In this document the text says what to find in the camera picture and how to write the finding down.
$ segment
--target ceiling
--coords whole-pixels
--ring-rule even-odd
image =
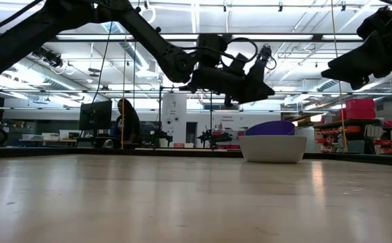
[[[22,8],[31,0],[0,0],[0,21],[14,14],[18,9]],[[134,7],[139,1],[131,0]],[[279,12],[278,0],[150,0],[149,10],[143,11],[142,15],[155,28],[161,27],[161,34],[179,33],[333,33],[333,23],[331,17],[331,1],[330,0],[282,0],[283,10]],[[343,1],[334,0],[334,20],[335,29],[340,34],[355,34],[356,28],[362,21],[373,14],[384,3],[377,0],[347,0],[345,11],[341,10]],[[144,9],[144,1],[140,2],[140,6]],[[0,33],[5,32],[24,18],[29,17],[32,13],[41,8],[41,5],[25,13],[23,16],[0,29]],[[66,30],[65,34],[90,34],[93,38],[98,38],[96,34],[106,34],[107,27],[100,24],[87,24],[75,30]],[[178,47],[194,46],[193,42],[181,41],[172,42]],[[273,50],[274,57],[277,60],[277,68],[273,71],[267,70],[264,81],[276,91],[293,92],[293,91],[316,91],[327,81],[321,77],[320,72],[327,69],[327,62],[334,59],[337,54],[341,55],[360,46],[360,42],[356,43],[303,43],[279,42],[277,40],[258,41],[256,43],[259,48],[265,44],[269,44]],[[125,49],[122,48],[123,43],[111,42],[108,45],[107,53],[105,53],[106,43],[91,42],[79,40],[78,42],[54,42],[45,43],[44,48],[61,54],[66,63],[71,64],[58,70],[50,70],[49,64],[37,60],[34,56],[29,55],[25,58],[25,64],[32,63],[36,66],[34,69],[40,73],[40,82],[47,80],[60,80],[60,84],[64,87],[57,88],[65,93],[73,87],[73,90],[96,90],[99,85],[99,78],[92,78],[88,68],[100,70],[105,57],[105,64],[101,74],[101,85],[108,86],[114,92],[102,92],[100,99],[116,99],[122,97],[120,90],[127,90],[125,97],[137,98],[140,106],[151,107],[157,106],[156,99],[160,82],[164,86],[179,86],[174,84],[162,75],[162,71],[156,64],[154,57],[140,44],[131,43],[132,48],[136,50],[139,57],[138,65],[134,65],[134,61]],[[242,53],[247,57],[254,54],[254,48],[248,43],[232,43],[229,45],[228,53],[237,55]],[[252,63],[246,66],[248,71]],[[23,66],[18,68],[19,72],[26,71]],[[389,92],[392,90],[392,75],[383,80],[372,80],[377,85],[369,86],[360,91],[366,92]],[[46,89],[52,90],[50,86],[29,86],[29,89]],[[14,93],[18,93],[16,88],[11,88]],[[339,85],[333,84],[324,90],[325,92],[338,92]],[[342,82],[341,91],[351,92],[349,84]],[[0,96],[6,98],[15,98],[14,96],[0,92]],[[84,101],[79,101],[83,94],[71,94],[71,97],[63,99],[71,99],[76,103],[90,102],[93,94],[86,97]],[[194,99],[201,104],[209,97],[202,94],[188,94],[189,99]],[[214,96],[214,102],[222,102],[222,96]],[[304,104],[322,103],[325,97],[301,94],[279,93],[269,99],[269,102],[284,103],[285,105],[295,105],[303,102]]]

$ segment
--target table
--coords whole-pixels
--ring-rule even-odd
[[[0,243],[392,242],[392,166],[0,159]]]
[[[19,139],[19,142],[33,142],[35,146],[47,146],[48,143],[66,143],[66,146],[75,146],[77,140],[63,139],[63,140],[43,140],[43,139]]]

